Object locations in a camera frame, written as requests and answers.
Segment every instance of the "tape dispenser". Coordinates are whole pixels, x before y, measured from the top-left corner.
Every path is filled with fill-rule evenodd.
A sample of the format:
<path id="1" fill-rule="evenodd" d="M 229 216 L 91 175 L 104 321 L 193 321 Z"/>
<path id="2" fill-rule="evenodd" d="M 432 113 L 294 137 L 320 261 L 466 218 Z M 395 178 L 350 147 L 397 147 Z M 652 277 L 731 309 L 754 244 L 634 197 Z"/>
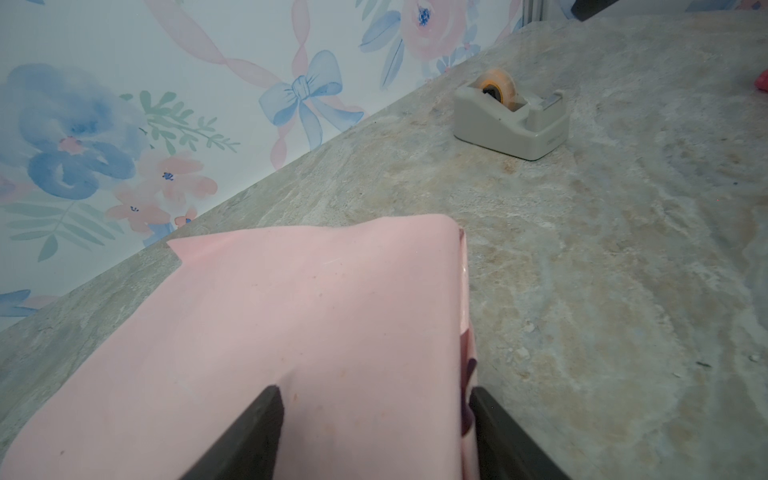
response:
<path id="1" fill-rule="evenodd" d="M 497 68 L 460 87 L 453 101 L 453 134 L 480 147 L 533 161 L 568 138 L 564 91 L 542 99 Z"/>

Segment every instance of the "blue flower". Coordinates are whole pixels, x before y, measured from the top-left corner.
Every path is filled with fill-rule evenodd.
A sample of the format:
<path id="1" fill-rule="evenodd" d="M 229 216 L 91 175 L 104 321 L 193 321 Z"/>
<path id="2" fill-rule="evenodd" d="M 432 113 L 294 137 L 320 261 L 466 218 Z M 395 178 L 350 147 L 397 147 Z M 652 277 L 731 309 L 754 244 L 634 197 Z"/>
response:
<path id="1" fill-rule="evenodd" d="M 0 88 L 0 108 L 18 122 L 0 133 L 0 161 L 26 166 L 56 197 L 82 200 L 103 180 L 132 178 L 147 146 L 144 115 L 82 71 L 17 67 Z"/>
<path id="2" fill-rule="evenodd" d="M 27 316 L 37 312 L 37 309 L 18 306 L 29 297 L 30 290 L 19 290 L 10 293 L 0 293 L 0 316 Z"/>

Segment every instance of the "gray stone surface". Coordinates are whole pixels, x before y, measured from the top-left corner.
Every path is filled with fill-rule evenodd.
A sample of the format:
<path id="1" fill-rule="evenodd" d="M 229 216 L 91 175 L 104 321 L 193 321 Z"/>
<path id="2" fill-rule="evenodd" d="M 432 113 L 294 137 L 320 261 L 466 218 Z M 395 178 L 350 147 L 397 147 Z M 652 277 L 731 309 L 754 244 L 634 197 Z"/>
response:
<path id="1" fill-rule="evenodd" d="M 448 214 L 480 382 L 574 479 L 765 478 L 767 51 L 752 12 L 530 25 L 174 236 Z M 572 98 L 537 162 L 451 134 L 497 65 Z M 0 333 L 3 452 L 178 265 L 156 243 Z"/>

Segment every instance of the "watercolor flower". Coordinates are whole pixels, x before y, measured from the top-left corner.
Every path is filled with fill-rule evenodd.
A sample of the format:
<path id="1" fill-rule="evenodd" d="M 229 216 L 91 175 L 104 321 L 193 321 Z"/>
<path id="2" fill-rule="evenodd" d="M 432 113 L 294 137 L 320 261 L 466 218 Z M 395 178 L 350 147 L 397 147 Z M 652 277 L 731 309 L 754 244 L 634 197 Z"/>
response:
<path id="1" fill-rule="evenodd" d="M 183 227 L 187 223 L 190 223 L 192 220 L 197 218 L 197 208 L 190 207 L 189 210 L 187 210 L 187 213 L 181 217 L 176 217 L 174 219 L 174 223 L 177 227 Z"/>
<path id="2" fill-rule="evenodd" d="M 421 61 L 450 55 L 466 28 L 466 0 L 406 0 L 400 34 Z"/>
<path id="3" fill-rule="evenodd" d="M 27 167 L 56 197 L 82 200 L 103 180 L 133 177 L 147 146 L 144 115 L 83 71 L 17 67 L 0 87 L 0 108 L 0 161 Z"/>
<path id="4" fill-rule="evenodd" d="M 17 290 L 0 294 L 0 316 L 27 316 L 37 309 L 20 306 L 29 297 L 31 290 Z"/>
<path id="5" fill-rule="evenodd" d="M 19 184 L 0 174 L 0 205 L 12 204 L 33 188 L 32 184 Z"/>
<path id="6" fill-rule="evenodd" d="M 170 215 L 157 206 L 154 197 L 140 196 L 126 184 L 117 185 L 112 193 L 121 205 L 110 208 L 105 215 L 117 220 L 126 218 L 134 232 L 151 235 L 150 225 L 170 223 Z"/>
<path id="7" fill-rule="evenodd" d="M 137 191 L 147 197 L 162 191 L 166 200 L 177 207 L 187 202 L 187 194 L 199 199 L 215 194 L 216 182 L 196 173 L 203 170 L 203 163 L 193 160 L 191 155 L 189 151 L 171 157 L 158 151 L 146 152 L 138 163 L 139 174 L 146 180 Z"/>

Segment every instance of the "wall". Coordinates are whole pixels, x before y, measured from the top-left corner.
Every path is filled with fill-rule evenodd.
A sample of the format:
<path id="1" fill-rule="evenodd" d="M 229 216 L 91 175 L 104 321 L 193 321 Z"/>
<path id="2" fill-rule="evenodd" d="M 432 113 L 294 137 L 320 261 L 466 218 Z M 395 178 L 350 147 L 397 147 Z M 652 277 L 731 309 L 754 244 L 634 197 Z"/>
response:
<path id="1" fill-rule="evenodd" d="M 0 330 L 521 26 L 521 0 L 5 0 Z"/>
<path id="2" fill-rule="evenodd" d="M 571 6 L 575 0 L 539 0 L 543 2 L 544 20 L 573 18 Z M 619 0 L 598 17 L 621 17 L 625 15 L 656 15 L 682 12 L 708 12 L 713 10 L 760 10 L 765 0 Z"/>

